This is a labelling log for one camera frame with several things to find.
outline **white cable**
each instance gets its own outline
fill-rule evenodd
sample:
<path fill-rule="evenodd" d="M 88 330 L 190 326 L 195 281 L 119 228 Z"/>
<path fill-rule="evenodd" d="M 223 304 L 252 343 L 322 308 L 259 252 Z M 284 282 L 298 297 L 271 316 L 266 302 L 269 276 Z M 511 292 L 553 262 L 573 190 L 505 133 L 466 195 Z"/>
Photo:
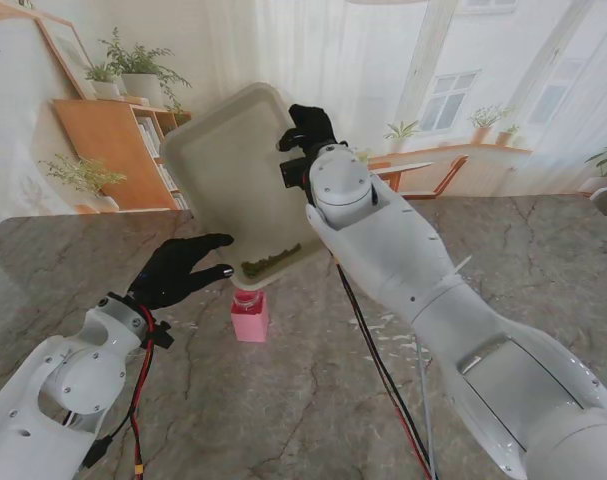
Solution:
<path fill-rule="evenodd" d="M 427 388 L 425 386 L 425 366 L 423 364 L 423 356 L 421 355 L 421 342 L 419 338 L 414 336 L 416 343 L 416 352 L 419 361 L 419 374 L 421 375 L 421 395 L 423 396 L 423 409 L 425 411 L 425 428 L 427 430 L 427 451 L 428 451 L 428 459 L 430 462 L 430 477 L 432 480 L 436 478 L 436 465 L 434 464 L 434 442 L 432 441 L 432 424 L 430 422 L 430 405 L 427 400 Z"/>

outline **windowsill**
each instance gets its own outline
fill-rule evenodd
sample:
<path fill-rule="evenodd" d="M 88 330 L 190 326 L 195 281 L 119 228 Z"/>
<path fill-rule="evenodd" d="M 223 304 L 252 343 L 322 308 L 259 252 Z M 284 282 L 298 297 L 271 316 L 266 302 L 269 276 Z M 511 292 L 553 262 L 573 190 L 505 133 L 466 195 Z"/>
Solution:
<path fill-rule="evenodd" d="M 457 15 L 505 15 L 516 10 L 514 5 L 491 5 L 488 7 L 459 7 Z"/>

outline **plastic tray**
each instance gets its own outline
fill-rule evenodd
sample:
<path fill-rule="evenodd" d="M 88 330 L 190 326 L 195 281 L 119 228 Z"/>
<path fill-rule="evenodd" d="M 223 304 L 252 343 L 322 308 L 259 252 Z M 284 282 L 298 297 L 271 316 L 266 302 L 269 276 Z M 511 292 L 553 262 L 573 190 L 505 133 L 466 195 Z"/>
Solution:
<path fill-rule="evenodd" d="M 213 111 L 170 133 L 161 146 L 171 175 L 207 232 L 235 238 L 218 254 L 235 269 L 232 281 L 256 290 L 323 248 L 305 216 L 305 194 L 285 188 L 280 163 L 302 153 L 281 153 L 276 142 L 293 126 L 278 92 L 250 85 Z M 255 278 L 241 263 L 301 250 Z"/>

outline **black glove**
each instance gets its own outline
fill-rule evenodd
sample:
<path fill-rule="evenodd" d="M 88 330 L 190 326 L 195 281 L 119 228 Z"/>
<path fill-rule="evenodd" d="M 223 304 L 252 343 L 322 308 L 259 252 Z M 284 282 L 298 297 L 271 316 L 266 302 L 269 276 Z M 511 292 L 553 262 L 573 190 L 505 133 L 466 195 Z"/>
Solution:
<path fill-rule="evenodd" d="M 314 147 L 338 143 L 332 122 L 322 108 L 294 104 L 289 112 L 296 128 L 290 128 L 279 140 L 277 147 L 281 152 L 300 147 L 306 156 L 310 156 Z"/>
<path fill-rule="evenodd" d="M 128 295 L 150 310 L 179 303 L 190 293 L 210 283 L 229 278 L 230 265 L 219 264 L 192 273 L 192 269 L 210 251 L 231 245 L 234 239 L 220 233 L 194 238 L 173 238 L 157 248 L 136 277 Z"/>

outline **white pot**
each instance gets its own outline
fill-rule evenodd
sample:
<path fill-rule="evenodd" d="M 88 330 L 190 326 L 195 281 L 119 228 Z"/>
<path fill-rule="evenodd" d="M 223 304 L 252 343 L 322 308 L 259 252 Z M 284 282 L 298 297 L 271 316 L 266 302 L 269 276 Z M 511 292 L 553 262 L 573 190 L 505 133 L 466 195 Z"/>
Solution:
<path fill-rule="evenodd" d="M 147 98 L 150 101 L 150 106 L 165 108 L 161 82 L 156 75 L 152 73 L 124 73 L 121 78 L 128 95 Z"/>
<path fill-rule="evenodd" d="M 107 195 L 96 195 L 92 198 L 88 198 L 85 203 L 101 213 L 115 213 L 119 211 L 118 203 Z"/>
<path fill-rule="evenodd" d="M 579 187 L 579 192 L 592 195 L 599 188 L 607 187 L 607 177 L 590 177 Z"/>
<path fill-rule="evenodd" d="M 103 100 L 119 100 L 121 94 L 116 83 L 91 81 L 96 92 L 96 98 Z"/>
<path fill-rule="evenodd" d="M 409 137 L 393 138 L 393 139 L 389 140 L 390 145 L 389 145 L 389 148 L 388 148 L 388 153 L 401 153 L 401 152 L 403 152 L 403 147 L 405 146 L 405 141 L 408 138 Z"/>

